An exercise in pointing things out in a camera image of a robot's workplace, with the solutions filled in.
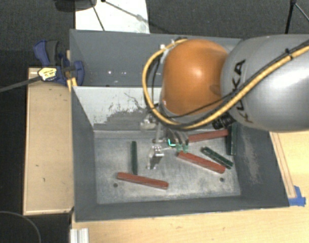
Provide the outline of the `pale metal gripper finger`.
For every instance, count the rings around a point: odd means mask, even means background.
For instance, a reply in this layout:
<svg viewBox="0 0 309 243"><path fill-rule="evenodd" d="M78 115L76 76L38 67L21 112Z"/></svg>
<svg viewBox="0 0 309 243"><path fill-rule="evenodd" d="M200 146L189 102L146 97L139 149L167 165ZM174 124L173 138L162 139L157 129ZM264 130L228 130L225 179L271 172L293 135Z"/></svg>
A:
<svg viewBox="0 0 309 243"><path fill-rule="evenodd" d="M164 152L161 146L154 145L150 148L148 153L148 162L147 169L153 170L156 169L156 166L160 163L162 158L164 157Z"/></svg>
<svg viewBox="0 0 309 243"><path fill-rule="evenodd" d="M156 120L152 115L146 115L140 122L141 130L153 130L156 128Z"/></svg>

